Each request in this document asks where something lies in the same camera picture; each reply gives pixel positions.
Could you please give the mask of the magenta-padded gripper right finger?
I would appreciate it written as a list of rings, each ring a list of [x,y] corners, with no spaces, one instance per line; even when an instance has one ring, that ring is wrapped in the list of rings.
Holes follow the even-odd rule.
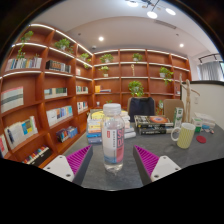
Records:
[[[133,147],[133,156],[144,185],[180,170],[168,156],[157,156],[137,145]]]

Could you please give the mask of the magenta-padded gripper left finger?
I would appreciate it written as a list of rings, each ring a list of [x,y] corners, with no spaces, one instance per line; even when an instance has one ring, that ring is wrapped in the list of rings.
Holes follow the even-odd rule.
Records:
[[[92,155],[93,148],[91,145],[88,145],[68,156],[57,156],[44,167],[44,170],[77,185],[81,185]]]

